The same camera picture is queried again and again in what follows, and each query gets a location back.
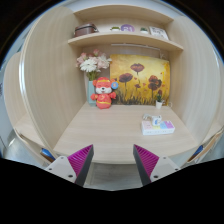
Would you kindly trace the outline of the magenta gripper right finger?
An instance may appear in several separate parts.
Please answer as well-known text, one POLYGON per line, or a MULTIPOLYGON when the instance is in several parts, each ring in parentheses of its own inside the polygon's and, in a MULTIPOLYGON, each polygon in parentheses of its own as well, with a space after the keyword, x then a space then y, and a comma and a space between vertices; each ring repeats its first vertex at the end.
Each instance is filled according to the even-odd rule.
POLYGON ((180 170, 169 157, 159 157, 138 145, 133 146, 133 155, 143 186, 180 170))

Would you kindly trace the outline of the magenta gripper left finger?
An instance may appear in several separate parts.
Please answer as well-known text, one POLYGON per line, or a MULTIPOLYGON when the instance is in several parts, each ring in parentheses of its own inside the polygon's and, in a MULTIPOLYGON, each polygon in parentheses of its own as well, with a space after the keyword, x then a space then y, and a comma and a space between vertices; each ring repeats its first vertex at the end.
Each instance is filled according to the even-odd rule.
POLYGON ((68 157, 58 157, 46 168, 46 171, 75 183, 78 186, 83 186, 93 155, 93 146, 86 146, 68 157))

